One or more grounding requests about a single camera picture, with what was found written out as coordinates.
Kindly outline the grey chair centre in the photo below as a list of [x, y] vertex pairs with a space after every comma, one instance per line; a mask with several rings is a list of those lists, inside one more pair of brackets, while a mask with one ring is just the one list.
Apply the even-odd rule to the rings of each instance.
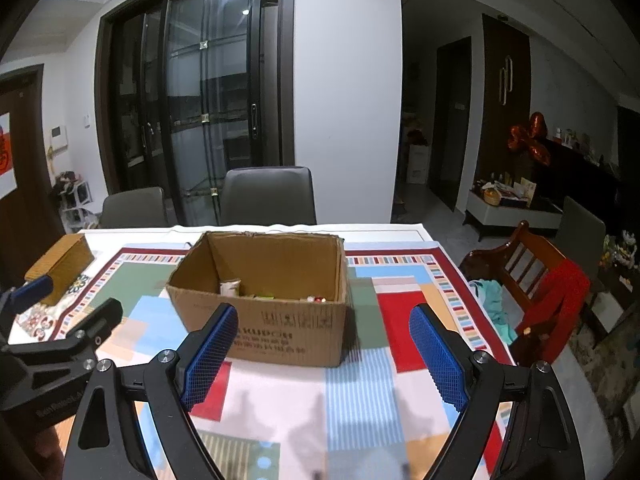
[[307, 167], [229, 170], [220, 196], [222, 226], [296, 226], [317, 223], [314, 184]]

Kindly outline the white low side cabinet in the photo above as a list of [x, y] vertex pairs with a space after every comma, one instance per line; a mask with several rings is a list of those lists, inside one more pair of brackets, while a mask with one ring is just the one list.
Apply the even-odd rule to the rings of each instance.
[[494, 206], [470, 191], [463, 224], [472, 226], [477, 232], [478, 240], [484, 240], [486, 237], [509, 236], [522, 221], [526, 221], [529, 231], [535, 234], [553, 234], [559, 229], [561, 219], [562, 211], [558, 208], [544, 211]]

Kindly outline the grey chair left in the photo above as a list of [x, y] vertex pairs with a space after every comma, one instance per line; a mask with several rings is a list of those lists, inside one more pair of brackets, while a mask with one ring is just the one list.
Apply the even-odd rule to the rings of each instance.
[[102, 229], [167, 228], [164, 191], [159, 186], [115, 193], [103, 201]]

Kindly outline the white shoe rack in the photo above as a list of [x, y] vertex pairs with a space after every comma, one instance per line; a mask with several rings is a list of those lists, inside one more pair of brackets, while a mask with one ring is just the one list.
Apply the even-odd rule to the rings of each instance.
[[67, 234], [99, 226], [100, 215], [89, 209], [92, 203], [89, 185], [79, 174], [73, 171], [57, 174], [52, 192]]

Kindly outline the grey chair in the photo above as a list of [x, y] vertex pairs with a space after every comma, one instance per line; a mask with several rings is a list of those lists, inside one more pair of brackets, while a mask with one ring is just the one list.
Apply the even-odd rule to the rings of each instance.
[[296, 226], [317, 223], [314, 184], [307, 167], [229, 170], [220, 196], [222, 226]]
[[167, 228], [164, 191], [159, 186], [115, 193], [103, 201], [102, 229]]

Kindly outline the red foil balloon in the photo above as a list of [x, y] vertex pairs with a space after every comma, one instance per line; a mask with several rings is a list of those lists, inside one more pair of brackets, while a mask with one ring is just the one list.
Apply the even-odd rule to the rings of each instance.
[[529, 155], [544, 166], [550, 164], [548, 148], [544, 146], [544, 139], [548, 136], [548, 127], [544, 114], [533, 112], [527, 124], [517, 124], [510, 128], [506, 145], [511, 151], [525, 150]]

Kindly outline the woven straw tissue box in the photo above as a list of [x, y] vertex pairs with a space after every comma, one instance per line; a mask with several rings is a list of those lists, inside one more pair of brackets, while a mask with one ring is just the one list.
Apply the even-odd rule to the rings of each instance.
[[31, 282], [47, 275], [52, 281], [52, 292], [40, 304], [54, 306], [93, 259], [84, 234], [66, 234], [28, 269], [25, 280]]

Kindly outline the glass sliding door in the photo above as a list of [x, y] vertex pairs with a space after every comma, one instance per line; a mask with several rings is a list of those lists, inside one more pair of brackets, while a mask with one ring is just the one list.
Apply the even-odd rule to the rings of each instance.
[[291, 166], [294, 0], [127, 0], [101, 18], [96, 133], [107, 191], [158, 186], [218, 226], [231, 170]]

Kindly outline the red fu door poster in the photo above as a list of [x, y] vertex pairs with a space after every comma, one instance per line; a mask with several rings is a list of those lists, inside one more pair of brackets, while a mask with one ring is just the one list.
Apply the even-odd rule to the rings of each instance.
[[11, 114], [0, 116], [0, 198], [17, 189], [12, 150]]

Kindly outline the brown cardboard box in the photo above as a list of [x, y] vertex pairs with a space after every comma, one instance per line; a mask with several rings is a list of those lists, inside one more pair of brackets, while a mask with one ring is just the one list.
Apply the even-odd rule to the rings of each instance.
[[[221, 296], [240, 280], [239, 297]], [[188, 332], [226, 302], [239, 328], [229, 352], [254, 362], [337, 367], [352, 306], [344, 243], [314, 233], [206, 232], [170, 274], [169, 298]]]

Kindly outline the red wooden chair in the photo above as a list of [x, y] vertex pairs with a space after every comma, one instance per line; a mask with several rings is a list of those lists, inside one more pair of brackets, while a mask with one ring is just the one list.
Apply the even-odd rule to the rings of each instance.
[[474, 249], [460, 264], [465, 278], [503, 286], [523, 311], [509, 350], [513, 361], [531, 366], [553, 363], [570, 340], [590, 291], [577, 263], [521, 221], [504, 244]]

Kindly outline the tan fortune biscuits bag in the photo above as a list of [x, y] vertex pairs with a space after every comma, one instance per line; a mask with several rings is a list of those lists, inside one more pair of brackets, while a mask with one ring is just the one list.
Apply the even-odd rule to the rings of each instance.
[[241, 293], [241, 281], [240, 280], [222, 281], [219, 284], [219, 293], [221, 294], [221, 296], [239, 297]]

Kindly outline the white wall intercom panel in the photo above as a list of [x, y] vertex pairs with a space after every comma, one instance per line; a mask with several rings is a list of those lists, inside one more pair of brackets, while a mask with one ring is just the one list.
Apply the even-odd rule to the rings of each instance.
[[68, 148], [68, 137], [64, 125], [55, 126], [50, 130], [50, 148], [53, 153], [64, 151]]

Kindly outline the colourful patchwork tablecloth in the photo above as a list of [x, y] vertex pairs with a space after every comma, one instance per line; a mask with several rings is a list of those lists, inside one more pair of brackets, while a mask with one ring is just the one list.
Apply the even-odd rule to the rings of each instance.
[[[224, 362], [192, 420], [228, 479], [424, 477], [458, 414], [411, 339], [417, 304], [429, 304], [471, 348], [510, 361], [465, 279], [422, 226], [334, 224], [330, 233], [346, 249], [354, 348], [334, 368]], [[11, 341], [61, 338], [114, 297], [124, 318], [100, 358], [125, 366], [176, 348], [186, 329], [165, 285], [200, 236], [182, 226], [88, 232], [93, 262], [58, 304], [20, 315]]]

